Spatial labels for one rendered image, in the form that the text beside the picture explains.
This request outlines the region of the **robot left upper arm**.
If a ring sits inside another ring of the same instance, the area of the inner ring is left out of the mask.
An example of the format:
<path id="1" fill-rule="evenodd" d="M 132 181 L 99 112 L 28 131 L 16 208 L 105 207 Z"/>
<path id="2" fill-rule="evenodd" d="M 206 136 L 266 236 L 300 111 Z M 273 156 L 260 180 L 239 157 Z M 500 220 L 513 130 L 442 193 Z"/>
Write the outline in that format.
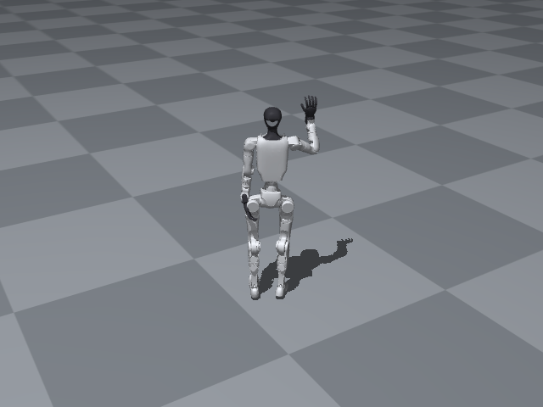
<path id="1" fill-rule="evenodd" d="M 244 175 L 254 174 L 253 157 L 258 137 L 249 137 L 244 141 Z"/>

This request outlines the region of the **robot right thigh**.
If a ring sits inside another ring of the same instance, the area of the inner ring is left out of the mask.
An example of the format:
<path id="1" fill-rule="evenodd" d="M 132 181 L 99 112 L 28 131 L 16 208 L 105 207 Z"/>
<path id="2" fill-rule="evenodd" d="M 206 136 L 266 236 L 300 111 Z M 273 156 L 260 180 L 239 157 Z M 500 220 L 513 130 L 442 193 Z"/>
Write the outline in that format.
<path id="1" fill-rule="evenodd" d="M 293 217 L 293 199 L 289 196 L 281 195 L 281 204 L 279 207 L 280 237 L 276 244 L 276 250 L 280 254 L 284 254 L 285 243 L 290 241 Z"/>

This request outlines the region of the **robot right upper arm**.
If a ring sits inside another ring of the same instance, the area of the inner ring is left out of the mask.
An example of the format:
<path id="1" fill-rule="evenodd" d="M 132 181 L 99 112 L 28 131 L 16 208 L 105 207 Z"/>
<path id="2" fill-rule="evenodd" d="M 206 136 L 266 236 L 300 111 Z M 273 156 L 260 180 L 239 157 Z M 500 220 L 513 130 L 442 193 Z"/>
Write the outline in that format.
<path id="1" fill-rule="evenodd" d="M 313 143 L 309 144 L 308 142 L 301 140 L 297 136 L 287 137 L 287 139 L 288 139 L 289 148 L 292 151 L 299 150 L 299 151 L 309 153 L 309 154 L 316 154 L 319 152 L 319 151 L 316 152 L 314 150 Z"/>

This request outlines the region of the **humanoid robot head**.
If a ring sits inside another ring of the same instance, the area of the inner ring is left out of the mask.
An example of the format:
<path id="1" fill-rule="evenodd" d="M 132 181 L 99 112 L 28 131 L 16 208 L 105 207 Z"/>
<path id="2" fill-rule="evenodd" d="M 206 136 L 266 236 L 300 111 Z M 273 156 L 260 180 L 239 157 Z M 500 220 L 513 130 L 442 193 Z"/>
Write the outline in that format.
<path id="1" fill-rule="evenodd" d="M 265 123 L 267 120 L 269 120 L 270 122 L 275 122 L 276 120 L 278 120 L 278 122 L 275 126 L 269 126 L 266 123 L 268 132 L 265 136 L 263 136 L 263 138 L 265 138 L 266 140 L 280 140 L 282 138 L 281 136 L 277 134 L 277 127 L 279 126 L 281 118 L 282 118 L 282 113 L 280 109 L 275 108 L 275 107 L 270 107 L 265 110 L 264 112 Z"/>

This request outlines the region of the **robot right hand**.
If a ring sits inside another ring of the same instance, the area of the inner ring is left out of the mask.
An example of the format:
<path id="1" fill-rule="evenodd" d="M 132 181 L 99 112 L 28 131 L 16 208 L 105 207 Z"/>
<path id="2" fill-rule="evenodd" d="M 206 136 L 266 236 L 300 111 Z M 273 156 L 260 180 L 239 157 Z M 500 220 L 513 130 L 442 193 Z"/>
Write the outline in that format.
<path id="1" fill-rule="evenodd" d="M 317 106 L 316 97 L 315 97 L 315 107 L 314 107 L 314 98 L 313 98 L 313 96 L 311 96 L 311 98 L 312 98 L 312 106 L 311 106 L 311 98 L 310 98 L 310 96 L 308 96 L 308 98 L 309 98 L 309 106 L 308 106 L 308 101 L 307 101 L 306 97 L 305 97 L 306 108 L 304 108 L 304 105 L 301 104 L 301 107 L 305 112 L 305 123 L 306 124 L 307 124 L 308 120 L 315 119 L 314 113 L 316 112 L 316 106 Z"/>

